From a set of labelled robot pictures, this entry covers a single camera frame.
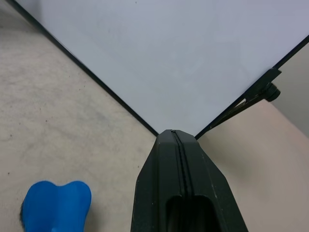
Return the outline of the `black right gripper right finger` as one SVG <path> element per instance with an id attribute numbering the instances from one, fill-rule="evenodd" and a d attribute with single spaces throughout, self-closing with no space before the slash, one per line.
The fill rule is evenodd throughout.
<path id="1" fill-rule="evenodd" d="M 190 232 L 246 232 L 248 229 L 227 179 L 194 136 L 177 130 L 184 152 L 190 197 Z"/>

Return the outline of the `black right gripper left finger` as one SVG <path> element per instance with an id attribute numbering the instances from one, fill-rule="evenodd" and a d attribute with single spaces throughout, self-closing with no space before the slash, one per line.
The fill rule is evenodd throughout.
<path id="1" fill-rule="evenodd" d="M 188 230 L 187 135 L 181 130 L 165 130 L 157 136 L 136 181 L 132 232 Z"/>

